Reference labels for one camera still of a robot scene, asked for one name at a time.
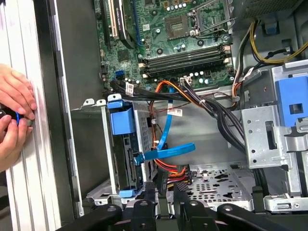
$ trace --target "cable label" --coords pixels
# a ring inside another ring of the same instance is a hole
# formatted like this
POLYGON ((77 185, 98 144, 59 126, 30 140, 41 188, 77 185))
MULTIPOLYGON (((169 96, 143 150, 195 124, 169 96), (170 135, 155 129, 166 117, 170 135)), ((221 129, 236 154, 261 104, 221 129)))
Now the cable label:
POLYGON ((133 93, 134 93, 134 85, 126 82, 125 94, 133 96, 133 93))
POLYGON ((167 110, 168 115, 179 116, 179 117, 183 116, 183 110, 182 109, 177 109, 177 108, 172 108, 172 107, 173 107, 173 104, 168 103, 168 110, 167 110))
POLYGON ((253 72, 254 68, 255 68, 255 67, 252 67, 252 68, 249 69, 249 71, 247 72, 247 74, 244 76, 244 79, 246 79, 248 76, 251 75, 251 73, 253 72))

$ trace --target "ventilation holes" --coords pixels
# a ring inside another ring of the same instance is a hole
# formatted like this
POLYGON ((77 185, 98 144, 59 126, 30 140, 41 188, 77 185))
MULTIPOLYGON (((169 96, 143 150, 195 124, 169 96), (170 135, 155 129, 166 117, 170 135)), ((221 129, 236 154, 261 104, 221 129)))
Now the ventilation holes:
POLYGON ((241 18, 252 18, 293 8, 298 0, 247 0, 241 18))

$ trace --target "hand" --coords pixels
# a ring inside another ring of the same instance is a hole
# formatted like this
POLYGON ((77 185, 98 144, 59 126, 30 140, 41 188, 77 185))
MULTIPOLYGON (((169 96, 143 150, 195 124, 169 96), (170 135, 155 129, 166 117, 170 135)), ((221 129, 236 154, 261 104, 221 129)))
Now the hand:
POLYGON ((33 88, 27 78, 0 64, 0 103, 29 119, 34 119, 32 110, 37 109, 33 88))
POLYGON ((0 172, 15 164, 32 130, 33 128, 27 127, 27 120, 24 118, 19 120, 18 126, 10 115, 0 119, 0 172))

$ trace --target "ram slot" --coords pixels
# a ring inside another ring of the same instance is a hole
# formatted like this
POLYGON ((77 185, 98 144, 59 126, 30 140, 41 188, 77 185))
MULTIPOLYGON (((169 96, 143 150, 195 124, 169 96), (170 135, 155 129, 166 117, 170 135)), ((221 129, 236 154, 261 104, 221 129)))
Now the ram slot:
POLYGON ((147 60, 142 73, 148 78, 182 74, 203 70, 209 66, 224 65, 228 57, 229 54, 222 46, 163 56, 147 60))
POLYGON ((112 37, 114 37, 114 39, 118 39, 119 35, 117 32, 117 28, 116 28, 116 15, 115 15, 114 0, 108 0, 108 6, 109 6, 110 21, 111 21, 112 37))
POLYGON ((146 63, 149 66, 152 65, 161 65, 161 64, 168 64, 171 60, 186 60, 187 58, 192 58, 199 55, 207 55, 207 54, 219 54, 220 52, 223 52, 222 46, 216 46, 211 48, 204 48, 196 51, 190 51, 190 52, 183 52, 179 54, 172 54, 172 55, 166 55, 159 58, 153 58, 146 60, 146 63))
POLYGON ((195 60, 189 63, 176 64, 166 67, 157 67, 151 69, 145 69, 144 74, 148 78, 160 78, 169 75, 176 75, 181 73, 187 73, 191 71, 203 70, 209 66, 219 66, 224 64, 226 57, 212 57, 203 60, 195 60))

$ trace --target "finger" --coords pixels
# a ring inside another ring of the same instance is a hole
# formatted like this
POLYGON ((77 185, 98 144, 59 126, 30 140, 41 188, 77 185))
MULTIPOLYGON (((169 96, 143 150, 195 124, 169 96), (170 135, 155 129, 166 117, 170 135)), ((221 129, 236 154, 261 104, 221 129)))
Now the finger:
POLYGON ((18 151, 18 152, 21 151, 26 141, 26 133, 27 133, 27 120, 23 118, 19 120, 18 138, 17 138, 16 148, 14 151, 18 151))
POLYGON ((33 127, 28 127, 27 128, 27 133, 26 133, 26 140, 28 139, 28 137, 30 136, 30 134, 33 132, 33 127))
POLYGON ((6 158, 16 147, 18 138, 18 127, 16 120, 12 119, 8 131, 0 144, 0 159, 6 158))
POLYGON ((12 152, 0 162, 0 172, 3 172, 13 166, 20 156, 20 152, 12 152))
POLYGON ((0 119, 0 133, 4 132, 4 130, 10 124, 11 120, 12 120, 12 117, 10 115, 5 115, 4 117, 0 119))
POLYGON ((7 93, 13 100, 15 100, 25 109, 26 117, 32 120, 35 119, 32 109, 29 107, 26 99, 19 91, 13 88, 10 84, 6 84, 6 86, 2 86, 1 90, 7 93))
POLYGON ((21 81, 23 84, 25 84, 25 86, 29 89, 29 90, 33 90, 32 88, 32 84, 30 83, 30 81, 26 78, 26 76, 24 76, 23 74, 17 72, 17 71, 12 71, 11 72, 12 76, 14 76, 16 79, 18 79, 19 81, 21 81))
POLYGON ((2 90, 0 90, 0 103, 11 108, 13 111, 18 112, 21 115, 26 114, 25 109, 2 90))
POLYGON ((37 104, 35 103, 35 99, 31 94, 30 90, 25 86, 24 83, 22 83, 16 78, 10 78, 8 76, 4 76, 4 78, 8 84, 10 84, 24 96, 25 100, 27 101, 28 105, 32 110, 37 109, 37 104))
POLYGON ((5 134, 6 134, 5 131, 0 133, 0 143, 2 143, 2 141, 3 141, 4 137, 5 137, 5 134))

